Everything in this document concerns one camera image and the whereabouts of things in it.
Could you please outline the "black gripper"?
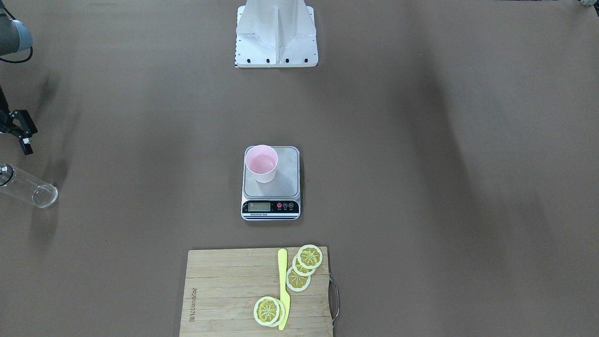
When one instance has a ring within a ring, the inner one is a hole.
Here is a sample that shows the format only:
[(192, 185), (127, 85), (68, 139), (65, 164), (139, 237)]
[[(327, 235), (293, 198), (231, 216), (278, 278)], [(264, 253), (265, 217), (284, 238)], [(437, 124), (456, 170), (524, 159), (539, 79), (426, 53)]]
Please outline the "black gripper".
[(31, 137), (38, 132), (36, 124), (27, 110), (11, 110), (0, 88), (0, 127), (2, 133), (9, 133), (20, 140), (24, 155), (33, 154)]

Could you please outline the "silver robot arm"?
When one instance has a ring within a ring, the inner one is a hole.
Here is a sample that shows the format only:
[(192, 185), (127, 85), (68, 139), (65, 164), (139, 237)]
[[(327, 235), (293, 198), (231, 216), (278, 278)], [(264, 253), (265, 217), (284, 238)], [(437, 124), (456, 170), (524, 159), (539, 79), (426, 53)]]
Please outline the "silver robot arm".
[[(6, 55), (29, 51), (22, 60), (4, 59)], [(1, 3), (0, 15), (0, 53), (1, 61), (9, 64), (21, 64), (33, 56), (33, 38), (30, 30), (18, 21), (6, 6)], [(12, 110), (3, 90), (0, 90), (0, 132), (18, 139), (24, 155), (33, 154), (30, 138), (38, 132), (36, 124), (27, 110)]]

